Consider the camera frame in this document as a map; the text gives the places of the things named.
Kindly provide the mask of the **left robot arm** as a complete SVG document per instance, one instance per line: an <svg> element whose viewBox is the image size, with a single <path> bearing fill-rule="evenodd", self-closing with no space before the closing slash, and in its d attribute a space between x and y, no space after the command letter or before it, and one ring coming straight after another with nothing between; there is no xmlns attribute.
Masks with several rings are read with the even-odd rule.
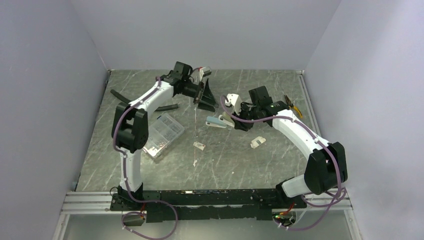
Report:
<svg viewBox="0 0 424 240"><path fill-rule="evenodd" d="M169 73L155 78L146 93L116 107L111 137L121 158L117 192L130 210L139 209L145 201L139 154L149 139L149 117L176 95L190 97L197 108L214 112L218 103L209 86L211 73L210 67L193 68L177 61Z"/></svg>

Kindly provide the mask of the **white staple box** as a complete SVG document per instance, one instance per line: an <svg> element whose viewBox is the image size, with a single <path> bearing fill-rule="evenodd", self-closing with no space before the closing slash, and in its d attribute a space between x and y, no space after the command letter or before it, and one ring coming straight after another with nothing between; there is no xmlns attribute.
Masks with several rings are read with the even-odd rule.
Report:
<svg viewBox="0 0 424 240"><path fill-rule="evenodd" d="M195 142L193 143L193 146L194 146L195 148L197 148L197 149L201 150L201 151L203 151L203 150L205 149L205 147L206 147L206 145L205 145L205 144L203 144L203 143L201 143L201 142L198 142L198 141L195 141Z"/></svg>

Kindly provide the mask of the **white staple box tray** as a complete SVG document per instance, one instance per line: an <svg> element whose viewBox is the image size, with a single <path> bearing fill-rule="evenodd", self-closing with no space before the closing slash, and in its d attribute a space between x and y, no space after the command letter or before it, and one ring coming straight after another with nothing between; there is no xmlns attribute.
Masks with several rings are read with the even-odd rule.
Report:
<svg viewBox="0 0 424 240"><path fill-rule="evenodd" d="M264 137L258 136L250 142L250 147L252 149L256 149L259 146L261 146L262 144L264 144L265 142L266 142L266 139Z"/></svg>

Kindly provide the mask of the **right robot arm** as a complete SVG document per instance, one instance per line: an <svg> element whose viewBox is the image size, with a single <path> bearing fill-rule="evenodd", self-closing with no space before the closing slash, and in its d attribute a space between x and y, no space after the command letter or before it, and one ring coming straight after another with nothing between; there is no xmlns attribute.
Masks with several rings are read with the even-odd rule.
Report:
<svg viewBox="0 0 424 240"><path fill-rule="evenodd" d="M278 185L275 202L282 208L304 194L320 195L332 188L340 189L348 179L345 148L340 142L330 142L306 126L295 114L296 107L288 96L274 101L265 86L251 89L250 102L237 94L228 94L223 103L237 130L248 131L254 123L267 123L286 136L307 160L303 174Z"/></svg>

